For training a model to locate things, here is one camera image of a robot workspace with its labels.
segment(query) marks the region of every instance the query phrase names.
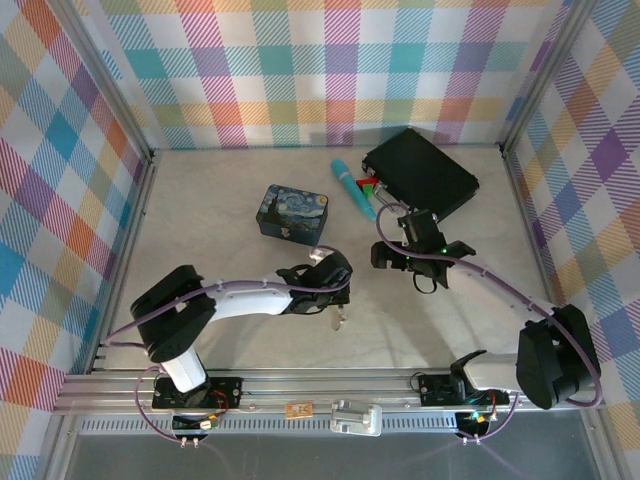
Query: cable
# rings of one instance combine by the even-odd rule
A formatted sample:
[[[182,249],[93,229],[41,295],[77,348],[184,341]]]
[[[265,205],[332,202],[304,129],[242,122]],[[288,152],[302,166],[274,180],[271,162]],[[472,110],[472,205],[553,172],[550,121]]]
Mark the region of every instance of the cable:
[[[314,311],[314,312],[305,312],[305,313],[298,313],[298,315],[318,315],[319,313],[322,313],[326,310],[327,307],[323,307],[323,308],[318,308],[318,310]]]
[[[496,412],[498,411],[498,406],[496,405],[496,394],[492,390],[489,390],[489,394],[491,395],[491,401],[493,403],[493,407],[491,408],[491,416],[495,418]]]
[[[430,292],[425,292],[418,286],[418,281],[416,280],[417,277],[418,277],[418,274],[416,272],[413,272],[413,286],[418,292],[422,293],[423,295],[431,295],[432,293],[435,293],[435,291],[438,289],[438,284],[436,283],[435,280],[432,280],[433,289]]]
[[[593,381],[593,384],[596,390],[595,398],[589,402],[579,402],[577,400],[572,400],[570,398],[568,398],[566,401],[572,405],[576,405],[578,407],[585,407],[585,408],[596,407],[600,404],[600,402],[602,401],[602,383],[600,382],[600,377],[598,376],[598,372],[596,371],[596,368],[594,367],[593,363],[591,363],[591,360],[589,359],[587,352],[584,351],[584,349],[580,346],[580,344],[573,337],[573,335],[571,335],[571,333],[560,322],[558,322],[558,320],[556,320],[551,315],[549,315],[543,308],[531,302],[531,300],[526,295],[519,292],[516,288],[514,288],[513,286],[511,286],[510,284],[502,280],[500,277],[498,277],[491,271],[485,270],[484,268],[476,265],[475,263],[471,263],[466,260],[462,260],[460,258],[447,257],[446,255],[436,255],[431,253],[415,253],[415,252],[404,250],[400,247],[395,246],[385,236],[384,232],[382,231],[382,227],[380,225],[380,218],[382,216],[382,213],[385,210],[392,207],[399,207],[399,208],[402,208],[405,212],[408,212],[407,208],[400,203],[389,203],[387,205],[383,205],[380,208],[380,210],[378,210],[378,216],[376,217],[376,229],[378,230],[378,235],[380,235],[380,238],[382,239],[382,241],[387,247],[389,247],[394,252],[400,253],[401,255],[405,255],[408,257],[419,258],[423,260],[440,260],[440,261],[451,262],[451,263],[460,265],[462,267],[465,267],[469,270],[472,270],[474,272],[480,273],[483,277],[487,278],[488,280],[491,280],[493,283],[495,283],[502,290],[504,290],[509,295],[514,297],[516,300],[522,302],[524,305],[527,305],[530,310],[543,316],[551,325],[553,325],[562,334],[563,337],[567,339],[569,344],[576,351],[576,353],[580,357],[580,360],[582,361],[582,363],[584,363],[585,367],[587,368],[587,371],[591,376],[591,379]]]
[[[156,377],[153,379],[153,390],[156,391],[158,390],[157,384],[158,384],[158,379],[160,378],[160,375],[162,375],[162,371],[158,370],[158,375],[156,375]]]
[[[142,372],[140,374],[140,376],[138,377],[138,380],[136,381],[136,387],[133,390],[133,400],[136,404],[136,408],[138,409],[138,413],[140,414],[140,416],[142,417],[142,420],[145,421],[145,423],[147,425],[149,425],[149,427],[151,428],[151,430],[153,430],[154,432],[156,432],[158,435],[160,435],[162,438],[169,440],[170,442],[174,442],[174,443],[179,443],[182,444],[182,440],[178,440],[175,436],[169,435],[168,433],[163,432],[162,430],[160,430],[158,427],[156,427],[153,422],[149,419],[149,417],[147,417],[147,414],[144,413],[144,410],[142,409],[142,405],[140,405],[140,384],[142,383],[142,378],[147,375],[148,373],[151,372],[159,372],[160,368],[157,365],[151,365],[149,368],[147,368],[144,372]],[[188,440],[186,442],[187,444],[193,444],[193,441]]]
[[[477,440],[485,440],[487,438],[491,438],[494,435],[500,433],[502,431],[502,429],[507,426],[507,423],[509,423],[509,421],[513,417],[513,414],[516,412],[516,407],[518,406],[519,398],[520,398],[520,393],[516,392],[516,395],[513,397],[513,403],[511,404],[511,408],[509,409],[509,413],[507,413],[507,416],[505,417],[504,421],[494,431],[487,432],[484,435],[478,436]],[[467,432],[463,432],[462,430],[458,430],[458,433],[460,435],[464,436],[464,437],[471,438],[471,439],[474,439],[474,440],[476,439],[475,435],[471,435],[471,434],[469,434]]]
[[[418,375],[426,375],[426,373],[416,372],[413,375],[411,375],[411,377],[409,378],[409,388],[411,388],[411,390],[413,390],[416,393],[421,393],[420,390],[417,390],[416,388],[413,387],[413,379],[416,378]]]
[[[318,245],[317,247],[314,247],[314,248],[323,248],[325,250],[330,250],[335,253],[340,253],[339,250],[333,247],[328,247],[326,245]],[[198,288],[197,290],[193,290],[192,292],[189,292],[181,297],[176,298],[175,300],[172,300],[171,302],[163,305],[162,307],[154,310],[153,312],[147,313],[146,315],[143,315],[137,320],[134,320],[133,322],[128,323],[124,327],[118,328],[117,330],[111,332],[111,334],[109,334],[107,338],[105,338],[104,343],[107,346],[112,346],[114,343],[113,342],[114,337],[117,337],[121,333],[126,332],[127,330],[130,330],[132,328],[139,327],[140,325],[147,323],[149,320],[153,320],[154,318],[162,315],[163,313],[168,312],[172,308],[175,308],[177,305],[180,305],[181,303],[185,303],[191,300],[192,298],[197,297],[198,295],[202,295],[203,293],[211,292],[213,290],[220,290],[225,288],[236,288],[236,287],[261,287],[261,288],[270,287],[270,288],[285,288],[288,290],[295,290],[297,292],[306,292],[306,293],[331,293],[331,292],[339,292],[340,290],[345,288],[347,285],[349,285],[349,282],[351,282],[351,277],[347,278],[346,281],[342,282],[337,287],[332,287],[332,288],[301,287],[297,285],[289,285],[287,283],[267,282],[267,281],[261,281],[261,280],[232,280],[229,282],[219,282],[213,285],[207,285],[206,287]],[[123,346],[122,344],[125,342],[119,342],[119,343],[120,344],[119,345],[117,344],[116,346]],[[138,345],[142,345],[142,344],[130,344],[125,346],[138,346]]]
[[[224,415],[225,413],[227,413],[229,411],[229,408],[231,407],[231,404],[229,403],[229,397],[227,397],[227,394],[224,393],[221,390],[214,390],[213,392],[211,392],[209,394],[210,397],[215,396],[216,400],[218,400],[218,406],[220,407],[220,410],[223,410],[222,408],[222,402],[220,401],[220,398],[218,397],[222,397],[224,399],[225,402],[225,406],[224,406],[224,411],[220,412],[220,415]]]
[[[146,347],[142,343],[138,342],[111,342],[104,345],[105,347],[133,347],[145,349]]]
[[[480,400],[483,397],[484,394],[485,394],[484,390],[478,390],[476,393],[473,393],[473,394],[469,395],[465,400],[467,400],[470,403],[474,404],[476,402],[476,400]]]

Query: white table surface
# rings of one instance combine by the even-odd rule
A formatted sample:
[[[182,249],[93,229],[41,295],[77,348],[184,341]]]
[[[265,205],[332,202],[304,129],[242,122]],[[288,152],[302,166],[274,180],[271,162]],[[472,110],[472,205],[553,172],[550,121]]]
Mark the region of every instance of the white table surface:
[[[359,178],[360,162],[369,150],[164,152],[115,326],[130,322],[131,303],[182,264],[193,264],[206,278],[232,280],[261,278],[278,268],[307,263],[304,245],[260,234],[255,214],[267,187],[275,183],[329,197],[321,243],[339,248],[354,268],[348,320],[337,332],[330,327],[335,309],[310,317],[252,315],[221,320],[210,324],[196,342],[205,366],[426,368],[448,367],[479,348],[515,352],[517,326],[444,288],[422,295],[414,290],[407,272],[370,266],[370,247],[378,241],[375,225],[357,209],[329,168],[331,160],[342,158]],[[544,297],[498,150],[443,150],[480,182],[477,195],[440,224],[447,241],[466,242],[503,278]],[[393,215],[383,223],[389,237],[400,239]],[[120,339],[135,341],[139,335],[134,330]],[[147,365],[148,359],[137,349],[110,348],[101,366]]]

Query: metal frame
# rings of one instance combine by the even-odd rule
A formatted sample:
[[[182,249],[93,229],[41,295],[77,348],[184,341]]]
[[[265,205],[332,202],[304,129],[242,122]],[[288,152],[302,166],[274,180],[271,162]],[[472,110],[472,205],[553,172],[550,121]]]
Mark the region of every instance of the metal frame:
[[[34,479],[65,478],[78,436],[77,423],[78,418],[73,415],[51,417]]]
[[[547,88],[549,88],[549,85],[551,85],[556,75],[558,75],[562,65],[569,56],[571,47],[582,31],[582,27],[584,27],[591,16],[591,13],[593,13],[597,3],[598,0],[578,0],[574,2],[569,16],[553,43],[549,56],[536,76],[531,90],[525,97],[525,101],[513,122],[511,130],[507,133],[502,145],[505,155],[508,155],[517,145],[529,121],[533,118],[536,109],[540,105]]]
[[[82,62],[102,92],[107,104],[113,110],[114,116],[122,125],[129,139],[135,144],[138,153],[149,161],[153,156],[152,149],[127,101],[118,90],[102,56],[84,28],[78,12],[68,0],[49,0],[48,3],[69,36],[71,44],[78,50]]]
[[[415,373],[448,374],[448,369],[415,368],[353,368],[353,369],[230,369],[208,370],[216,377],[241,377],[242,400],[231,415],[283,414],[288,403],[313,401],[314,414],[331,413],[332,403],[341,398],[375,403],[384,413],[417,413],[425,411],[471,412],[473,405],[461,407],[421,407],[419,393],[412,390],[409,381]],[[136,380],[142,371],[95,372],[91,375],[71,375],[60,391],[54,415],[127,415],[136,414],[133,396]],[[150,405],[154,375],[143,377],[140,385],[142,405]],[[577,396],[583,400],[593,398],[593,390]],[[575,409],[570,404],[557,408]],[[504,405],[500,410],[508,410]],[[526,397],[521,396],[518,411],[539,410]],[[206,414],[206,410],[189,410],[190,414]]]
[[[538,267],[542,285],[544,286],[547,297],[551,301],[555,301],[557,299],[554,298],[555,295],[553,294],[553,289],[551,288],[551,282],[549,281],[549,277],[544,268],[544,262],[542,261],[540,250],[538,249],[538,246],[536,244],[536,237],[533,233],[531,224],[527,221],[527,212],[524,207],[524,197],[522,196],[522,192],[520,192],[520,190],[518,189],[516,174],[513,170],[511,162],[509,161],[511,155],[509,154],[509,152],[505,151],[503,152],[503,158],[505,160],[505,170],[507,172],[507,176],[509,177],[513,195],[517,200],[516,203],[518,204],[518,208],[520,209],[520,214],[522,215],[522,219],[527,232],[527,238],[529,239],[529,244],[531,247],[531,251],[533,252],[536,266]],[[591,451],[593,452],[596,465],[598,467],[598,470],[600,471],[600,475],[602,476],[602,478],[606,478],[607,480],[632,479],[633,476],[631,475],[631,472],[629,471],[629,465],[624,459],[624,455],[622,454],[623,450],[613,431],[613,424],[607,410],[605,408],[582,409],[581,413],[582,422],[587,432]]]
[[[133,205],[131,220],[127,226],[125,232],[124,242],[116,261],[113,281],[109,286],[106,294],[106,300],[103,308],[100,309],[100,317],[98,318],[99,327],[96,329],[94,337],[91,339],[88,351],[91,352],[87,355],[87,359],[84,365],[84,372],[91,373],[93,370],[93,364],[99,357],[100,343],[107,337],[113,327],[115,321],[116,312],[120,299],[122,298],[122,292],[127,281],[127,274],[129,271],[129,264],[131,263],[131,257],[135,247],[136,240],[140,234],[142,228],[142,222],[144,216],[147,213],[147,205],[149,198],[151,197],[151,190],[156,179],[158,171],[158,164],[162,158],[162,152],[155,155],[145,166],[140,175],[140,185],[136,200]]]

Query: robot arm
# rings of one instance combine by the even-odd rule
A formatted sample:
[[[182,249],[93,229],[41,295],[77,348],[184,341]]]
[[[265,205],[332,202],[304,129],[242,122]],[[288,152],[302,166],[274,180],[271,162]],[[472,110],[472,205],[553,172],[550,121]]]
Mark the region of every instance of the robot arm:
[[[508,319],[520,331],[517,354],[495,355],[485,350],[473,352],[451,366],[450,387],[458,400],[464,402],[482,390],[521,391],[538,407],[549,409],[568,399],[580,388],[592,382],[591,375],[567,338],[532,305],[553,317],[586,353],[600,376],[600,365],[583,313],[573,305],[555,307],[544,300],[529,297],[525,305],[496,282],[484,278],[486,269],[469,269],[447,257],[461,259],[475,256],[475,251],[463,242],[447,244],[444,235],[426,210],[398,219],[406,242],[391,242],[394,246],[416,254],[431,254],[438,259],[414,258],[391,249],[384,242],[371,248],[371,263],[375,268],[408,270],[414,275],[432,279],[438,285],[461,293],[484,304],[496,317]],[[482,266],[478,260],[465,258],[472,266]]]
[[[150,360],[161,364],[177,390],[188,394],[208,379],[193,343],[210,322],[254,313],[308,315],[330,305],[347,304],[349,285],[326,293],[322,289],[345,284],[352,272],[347,259],[334,251],[316,266],[281,269],[260,281],[219,282],[219,288],[194,296],[138,326],[138,330]],[[178,267],[138,298],[131,313],[136,320],[140,319],[176,298],[202,289],[202,280],[193,266]],[[319,291],[292,290],[283,281]]]

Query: plaid wall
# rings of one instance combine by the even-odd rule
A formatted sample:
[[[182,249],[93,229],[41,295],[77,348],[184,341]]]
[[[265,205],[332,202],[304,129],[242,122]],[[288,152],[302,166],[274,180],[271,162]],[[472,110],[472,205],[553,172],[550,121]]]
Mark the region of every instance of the plaid wall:
[[[584,309],[640,478],[640,2],[601,0],[513,161],[547,273]]]
[[[409,124],[493,144],[561,2],[74,4],[152,143],[206,148],[377,144]]]
[[[142,164],[45,1],[0,11],[0,479],[28,479]]]
[[[567,17],[571,11],[571,8],[575,4],[576,0],[563,0],[562,6],[558,9],[556,13],[556,17],[551,24],[551,28],[547,31],[546,36],[544,37],[544,41],[540,46],[540,50],[536,54],[534,61],[531,63],[529,67],[529,71],[524,78],[524,81],[520,85],[520,89],[518,90],[518,94],[516,95],[515,100],[511,104],[511,108],[509,109],[509,113],[507,114],[507,118],[502,125],[502,129],[500,130],[500,134],[497,138],[497,143],[503,143],[511,131],[513,124],[518,118],[520,111],[522,109],[522,105],[527,98],[527,95],[531,92],[533,85],[536,83],[538,78],[538,74],[542,66],[546,63],[549,54],[551,53],[553,43],[555,42],[560,30],[564,26]]]

